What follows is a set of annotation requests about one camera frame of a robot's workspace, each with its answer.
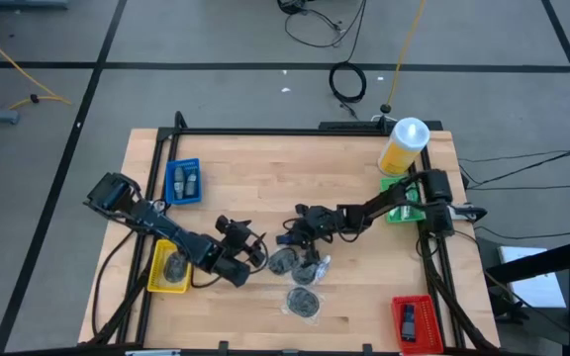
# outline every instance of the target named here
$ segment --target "clear plastic bag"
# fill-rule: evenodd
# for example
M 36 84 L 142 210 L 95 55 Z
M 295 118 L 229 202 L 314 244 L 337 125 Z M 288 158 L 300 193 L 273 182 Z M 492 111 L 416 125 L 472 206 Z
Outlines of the clear plastic bag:
M 281 311 L 285 314 L 297 315 L 309 325 L 318 325 L 323 300 L 323 296 L 314 293 L 309 288 L 297 286 L 287 293 Z

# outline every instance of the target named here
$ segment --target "yellow cable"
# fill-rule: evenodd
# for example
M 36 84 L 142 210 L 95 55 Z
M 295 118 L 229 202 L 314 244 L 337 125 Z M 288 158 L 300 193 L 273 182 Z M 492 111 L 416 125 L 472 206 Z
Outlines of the yellow cable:
M 66 101 L 65 99 L 63 99 L 63 98 L 61 98 L 61 97 L 59 97 L 59 96 L 40 96 L 40 97 L 38 97 L 38 98 L 39 98 L 39 100 L 53 100 L 53 101 L 59 101 L 59 102 L 65 103 L 65 104 L 67 104 L 67 105 L 70 104 L 68 101 Z M 22 100 L 22 101 L 20 101 L 20 102 L 18 102 L 18 103 L 15 103 L 15 104 L 11 105 L 10 107 L 8 107 L 8 110 L 15 110 L 15 109 L 17 109 L 17 108 L 19 108 L 19 107 L 21 107 L 21 106 L 24 106 L 24 105 L 30 104 L 30 103 L 32 103 L 32 100 L 30 100 L 30 99 L 24 99 L 24 100 Z
M 397 85 L 397 78 L 400 76 L 400 67 L 402 66 L 402 62 L 404 62 L 404 55 L 408 51 L 408 47 L 411 45 L 411 40 L 413 39 L 413 35 L 415 34 L 415 30 L 417 29 L 417 24 L 420 21 L 420 17 L 424 12 L 424 5 L 426 4 L 426 0 L 422 0 L 420 3 L 420 8 L 417 10 L 417 16 L 413 20 L 413 25 L 411 26 L 411 31 L 408 32 L 408 36 L 404 41 L 404 46 L 402 46 L 402 51 L 400 51 L 400 58 L 397 60 L 397 66 L 395 67 L 395 75 L 393 75 L 393 86 L 391 87 L 391 94 L 388 96 L 388 100 L 386 104 L 391 105 L 393 101 L 393 96 L 395 95 L 395 86 Z
M 0 48 L 0 54 L 6 58 L 15 68 L 17 68 L 17 70 L 19 70 L 19 72 L 21 74 L 23 74 L 26 78 L 30 79 L 30 81 L 32 81 L 33 83 L 35 83 L 38 87 L 40 87 L 41 89 L 45 90 L 46 92 L 48 92 L 49 94 L 51 94 L 51 96 L 40 96 L 39 99 L 40 100 L 54 100 L 54 101 L 59 101 L 62 103 L 65 103 L 67 105 L 71 105 L 71 102 L 63 97 L 60 97 L 58 95 L 56 95 L 53 91 L 49 90 L 49 88 L 47 88 L 45 85 L 41 84 L 37 79 L 33 78 L 32 75 L 26 73 L 25 70 L 23 70 L 19 64 L 17 64 L 16 61 L 14 61 L 13 58 L 11 58 L 8 54 L 6 54 L 1 48 Z M 16 104 L 13 104 L 12 106 L 10 106 L 8 108 L 8 110 L 15 110 L 17 108 L 19 108 L 20 106 L 26 105 L 28 103 L 32 103 L 32 100 L 30 99 L 24 99 Z
M 32 81 L 33 83 L 37 84 L 38 87 L 40 87 L 41 89 L 43 89 L 43 90 L 45 90 L 46 92 L 50 93 L 53 97 L 58 97 L 58 98 L 60 98 L 61 100 L 59 100 L 59 101 L 62 101 L 63 103 L 68 104 L 68 105 L 71 104 L 71 102 L 70 102 L 69 100 L 67 100 L 67 99 L 65 99 L 65 98 L 59 97 L 59 96 L 56 95 L 53 91 L 49 90 L 49 88 L 47 88 L 45 85 L 41 84 L 37 79 L 33 78 L 32 75 L 26 73 L 26 71 L 23 70 L 23 69 L 19 66 L 19 64 L 17 64 L 17 62 L 15 62 L 8 54 L 6 54 L 3 50 L 1 50 L 1 48 L 0 48 L 0 54 L 1 54 L 4 58 L 6 58 L 15 68 L 17 68 L 17 70 L 19 70 L 19 72 L 20 72 L 21 74 L 25 75 L 26 78 L 30 79 L 30 81 Z

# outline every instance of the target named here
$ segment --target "yellow bottle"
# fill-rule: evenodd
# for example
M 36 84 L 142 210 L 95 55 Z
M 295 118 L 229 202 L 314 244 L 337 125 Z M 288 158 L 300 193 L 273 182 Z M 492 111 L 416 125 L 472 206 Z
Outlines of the yellow bottle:
M 405 118 L 397 122 L 382 150 L 377 165 L 386 175 L 404 174 L 430 140 L 430 130 L 421 120 Z

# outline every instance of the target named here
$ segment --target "white surface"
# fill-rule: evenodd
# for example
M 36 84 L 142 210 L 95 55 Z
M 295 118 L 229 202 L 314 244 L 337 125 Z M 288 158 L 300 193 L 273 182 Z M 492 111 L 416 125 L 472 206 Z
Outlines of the white surface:
M 546 251 L 546 248 L 536 247 L 499 247 L 503 263 L 516 261 L 523 257 L 532 256 Z M 514 293 L 537 308 L 566 308 L 560 285 L 555 273 L 535 276 L 530 279 L 510 283 Z

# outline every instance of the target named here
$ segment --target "yellow bin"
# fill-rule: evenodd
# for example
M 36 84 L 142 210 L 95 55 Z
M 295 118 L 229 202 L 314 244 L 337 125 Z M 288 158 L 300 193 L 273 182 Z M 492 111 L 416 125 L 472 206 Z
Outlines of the yellow bin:
M 190 274 L 193 272 L 192 264 L 188 263 L 186 265 L 186 277 L 183 280 L 172 283 L 164 278 L 166 260 L 175 251 L 177 251 L 177 246 L 167 239 L 160 239 L 155 244 L 155 253 L 153 254 L 150 274 L 148 275 L 148 285 L 146 286 L 149 292 L 182 294 L 188 291 Z

